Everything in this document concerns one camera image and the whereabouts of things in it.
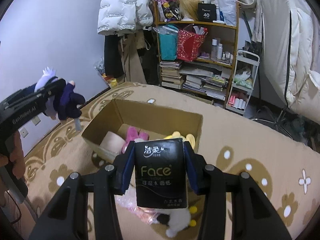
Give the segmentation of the person's left hand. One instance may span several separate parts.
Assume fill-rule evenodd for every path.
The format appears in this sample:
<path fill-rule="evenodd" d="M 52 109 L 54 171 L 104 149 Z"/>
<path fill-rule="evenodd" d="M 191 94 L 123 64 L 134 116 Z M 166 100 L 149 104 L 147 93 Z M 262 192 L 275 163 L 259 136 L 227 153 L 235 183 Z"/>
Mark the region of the person's left hand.
<path fill-rule="evenodd" d="M 21 136 L 19 131 L 14 134 L 14 149 L 9 157 L 1 154 L 1 167 L 11 161 L 13 163 L 12 173 L 17 179 L 21 179 L 25 173 L 24 153 L 22 149 Z"/>

